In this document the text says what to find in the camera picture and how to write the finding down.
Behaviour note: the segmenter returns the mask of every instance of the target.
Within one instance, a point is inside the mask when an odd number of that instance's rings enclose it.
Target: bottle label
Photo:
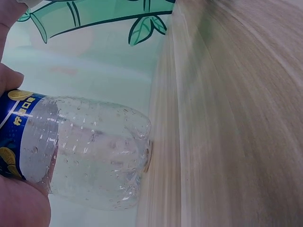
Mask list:
[[[19,165],[22,135],[33,108],[44,97],[22,90],[0,97],[0,175],[25,180]]]

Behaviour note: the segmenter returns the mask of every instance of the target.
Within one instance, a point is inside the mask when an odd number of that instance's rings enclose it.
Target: plastic bottle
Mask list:
[[[99,210],[135,205],[151,124],[131,108],[13,90],[0,97],[0,174]]]

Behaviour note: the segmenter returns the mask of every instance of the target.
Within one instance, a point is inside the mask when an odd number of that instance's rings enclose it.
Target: wooden surface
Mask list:
[[[303,226],[303,1],[177,0],[138,227]]]

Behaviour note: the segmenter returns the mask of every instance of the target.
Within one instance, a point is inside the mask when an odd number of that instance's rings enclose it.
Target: painted leaf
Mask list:
[[[135,46],[142,43],[151,37],[152,32],[153,26],[150,17],[140,17],[135,21],[129,31],[128,44]]]
[[[153,24],[153,27],[158,32],[160,32],[162,35],[165,35],[167,28],[166,28],[165,23],[163,22],[163,20],[158,16],[151,16],[150,18],[151,18],[151,22]]]
[[[30,19],[30,9],[28,9],[17,21],[24,22]]]

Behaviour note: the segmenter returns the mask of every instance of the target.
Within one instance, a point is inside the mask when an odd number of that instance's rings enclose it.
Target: finger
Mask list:
[[[0,63],[0,95],[21,86],[24,75]]]

